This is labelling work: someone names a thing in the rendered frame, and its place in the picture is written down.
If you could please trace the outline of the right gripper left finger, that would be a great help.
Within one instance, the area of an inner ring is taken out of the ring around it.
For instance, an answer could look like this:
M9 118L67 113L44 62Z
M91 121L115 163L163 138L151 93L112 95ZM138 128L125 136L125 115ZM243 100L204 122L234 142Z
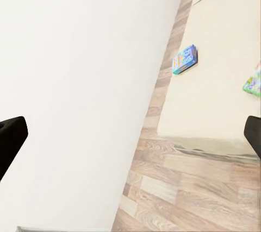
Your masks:
M0 122L0 181L28 137L24 116Z

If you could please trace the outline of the board game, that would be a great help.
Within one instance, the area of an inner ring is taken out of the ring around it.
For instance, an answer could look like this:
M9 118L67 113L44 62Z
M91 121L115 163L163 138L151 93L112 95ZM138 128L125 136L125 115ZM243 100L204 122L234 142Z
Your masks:
M196 62L196 46L190 45L173 58L172 72L173 74L179 74Z
M256 65L242 89L247 93L261 97L261 61Z

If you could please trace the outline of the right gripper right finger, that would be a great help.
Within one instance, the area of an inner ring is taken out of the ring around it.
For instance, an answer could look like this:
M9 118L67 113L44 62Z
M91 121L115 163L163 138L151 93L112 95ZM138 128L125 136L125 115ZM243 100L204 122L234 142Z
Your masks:
M261 118L249 116L244 127L244 136L261 159Z

